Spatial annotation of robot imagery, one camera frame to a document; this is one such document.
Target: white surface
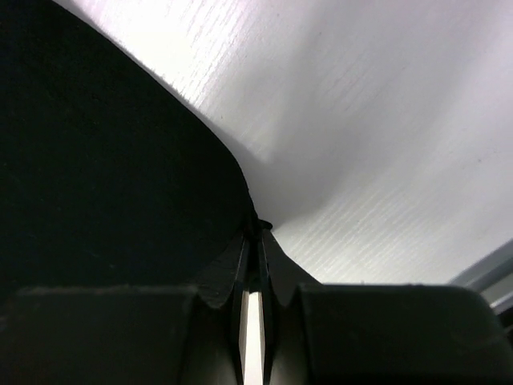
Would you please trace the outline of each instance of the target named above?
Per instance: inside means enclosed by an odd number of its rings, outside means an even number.
[[[322,281],[446,282],[513,236],[513,2],[69,1],[202,115]]]

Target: dark garment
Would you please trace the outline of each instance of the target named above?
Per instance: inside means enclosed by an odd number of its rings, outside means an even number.
[[[193,279],[252,213],[231,153],[74,15],[0,3],[0,294]]]

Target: black fabric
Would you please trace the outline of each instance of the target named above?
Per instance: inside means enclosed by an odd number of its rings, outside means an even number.
[[[199,119],[50,0],[2,0],[0,44],[0,294],[175,284],[223,252],[252,205]]]

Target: black object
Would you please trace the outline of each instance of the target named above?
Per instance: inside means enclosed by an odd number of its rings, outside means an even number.
[[[0,383],[241,383],[251,290],[266,383],[513,379],[477,294],[322,286],[150,75],[48,0],[0,4]]]

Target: black cloth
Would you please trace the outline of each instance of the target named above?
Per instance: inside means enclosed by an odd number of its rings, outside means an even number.
[[[193,278],[252,215],[232,154],[74,15],[0,3],[0,294]]]

